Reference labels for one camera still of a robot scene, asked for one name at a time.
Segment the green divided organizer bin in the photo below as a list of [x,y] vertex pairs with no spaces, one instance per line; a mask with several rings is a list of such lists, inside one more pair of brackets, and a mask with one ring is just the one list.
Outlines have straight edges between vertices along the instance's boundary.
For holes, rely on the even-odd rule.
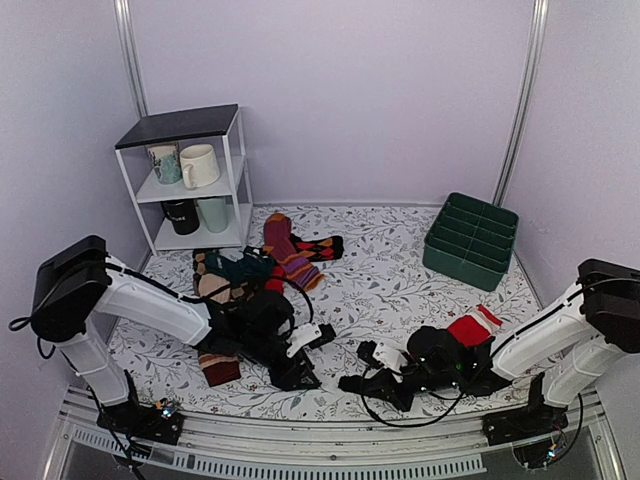
[[508,273],[519,217],[483,200],[452,192],[424,239],[429,269],[486,292]]

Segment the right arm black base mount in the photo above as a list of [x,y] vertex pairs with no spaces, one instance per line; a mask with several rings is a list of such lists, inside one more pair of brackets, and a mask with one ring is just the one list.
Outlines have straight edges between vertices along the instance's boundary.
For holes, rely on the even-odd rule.
[[482,431],[490,446],[525,440],[568,426],[566,407],[544,403],[543,378],[544,373],[540,373],[531,382],[528,403],[524,407],[483,416]]

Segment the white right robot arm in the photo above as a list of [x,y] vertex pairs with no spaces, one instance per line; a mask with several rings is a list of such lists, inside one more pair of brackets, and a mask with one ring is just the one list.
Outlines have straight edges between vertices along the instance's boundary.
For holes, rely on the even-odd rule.
[[363,342],[358,356],[374,375],[344,376],[338,386],[407,412],[420,392],[456,387],[464,395],[490,396],[566,348],[568,361],[543,375],[536,399],[518,412],[524,435],[539,435],[554,422],[555,408],[568,406],[621,357],[638,353],[638,271],[586,260],[556,301],[510,331],[479,305],[446,328],[420,327],[403,347]]

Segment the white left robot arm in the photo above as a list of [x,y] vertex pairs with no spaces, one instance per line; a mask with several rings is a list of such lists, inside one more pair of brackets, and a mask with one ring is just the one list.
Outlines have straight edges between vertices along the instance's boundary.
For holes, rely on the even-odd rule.
[[246,355],[285,391],[318,387],[306,352],[335,337],[329,324],[297,323],[292,305],[275,291],[259,288],[248,299],[224,303],[212,294],[182,295],[129,269],[107,252],[103,238],[87,236],[39,266],[29,324],[69,359],[128,434],[141,433],[149,415],[93,327],[97,313],[159,330],[207,354]]

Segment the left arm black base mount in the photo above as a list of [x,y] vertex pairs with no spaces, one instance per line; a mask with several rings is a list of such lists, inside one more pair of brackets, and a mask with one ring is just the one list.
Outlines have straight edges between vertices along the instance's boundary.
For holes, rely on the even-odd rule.
[[179,404],[163,398],[152,406],[142,405],[128,371],[125,377],[129,388],[127,400],[114,406],[101,405],[97,425],[128,438],[176,446],[185,420]]

